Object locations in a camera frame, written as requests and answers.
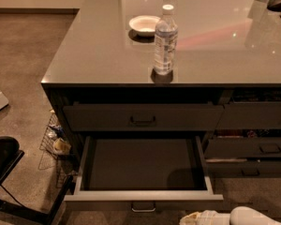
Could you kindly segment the grey drawer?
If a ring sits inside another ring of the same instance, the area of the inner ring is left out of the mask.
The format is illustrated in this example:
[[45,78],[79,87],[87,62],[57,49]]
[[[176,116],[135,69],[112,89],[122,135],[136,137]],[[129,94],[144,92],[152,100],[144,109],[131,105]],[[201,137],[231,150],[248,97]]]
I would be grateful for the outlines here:
[[72,210],[213,209],[222,203],[208,176],[200,140],[106,139],[86,142]]
[[210,104],[74,104],[63,112],[73,131],[213,130],[224,111]]

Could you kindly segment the bottom right drawer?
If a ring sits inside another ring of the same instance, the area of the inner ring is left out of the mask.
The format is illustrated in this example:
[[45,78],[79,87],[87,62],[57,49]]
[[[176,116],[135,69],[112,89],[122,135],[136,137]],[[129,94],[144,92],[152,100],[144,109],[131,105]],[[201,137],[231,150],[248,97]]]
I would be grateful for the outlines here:
[[209,174],[214,177],[281,177],[281,160],[209,163]]

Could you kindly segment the middle right drawer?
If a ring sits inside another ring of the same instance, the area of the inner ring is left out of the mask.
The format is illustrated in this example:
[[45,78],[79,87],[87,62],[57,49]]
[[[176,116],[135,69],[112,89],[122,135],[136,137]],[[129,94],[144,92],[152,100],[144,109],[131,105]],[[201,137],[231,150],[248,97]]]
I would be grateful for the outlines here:
[[206,158],[281,158],[281,138],[220,138],[210,140]]

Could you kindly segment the top right drawer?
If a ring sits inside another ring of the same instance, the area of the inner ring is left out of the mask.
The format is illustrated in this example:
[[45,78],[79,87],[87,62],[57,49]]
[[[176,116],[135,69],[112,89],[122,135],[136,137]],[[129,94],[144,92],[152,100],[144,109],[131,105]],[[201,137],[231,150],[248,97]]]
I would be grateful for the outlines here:
[[281,102],[230,103],[217,129],[281,129]]

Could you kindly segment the dark kitchen counter cabinet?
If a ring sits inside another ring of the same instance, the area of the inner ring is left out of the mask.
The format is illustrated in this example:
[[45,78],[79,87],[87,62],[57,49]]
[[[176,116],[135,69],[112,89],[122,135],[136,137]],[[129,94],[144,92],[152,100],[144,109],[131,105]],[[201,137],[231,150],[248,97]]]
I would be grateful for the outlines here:
[[281,175],[281,16],[257,0],[85,0],[43,88],[102,173]]

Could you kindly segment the clear plastic water bottle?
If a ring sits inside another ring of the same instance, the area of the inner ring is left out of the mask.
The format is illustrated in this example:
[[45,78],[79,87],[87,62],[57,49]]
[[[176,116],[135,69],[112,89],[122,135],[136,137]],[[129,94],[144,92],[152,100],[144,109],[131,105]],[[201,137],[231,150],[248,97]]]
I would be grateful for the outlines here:
[[174,57],[178,40],[178,26],[173,19],[174,5],[162,7],[162,17],[155,26],[154,71],[167,75],[174,67]]

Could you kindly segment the white bowl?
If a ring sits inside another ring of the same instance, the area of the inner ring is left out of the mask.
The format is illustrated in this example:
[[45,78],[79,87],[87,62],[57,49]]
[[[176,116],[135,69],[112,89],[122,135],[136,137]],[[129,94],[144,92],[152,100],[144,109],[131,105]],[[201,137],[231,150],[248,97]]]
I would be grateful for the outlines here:
[[141,37],[153,37],[155,35],[155,26],[159,17],[140,15],[129,21],[130,28]]

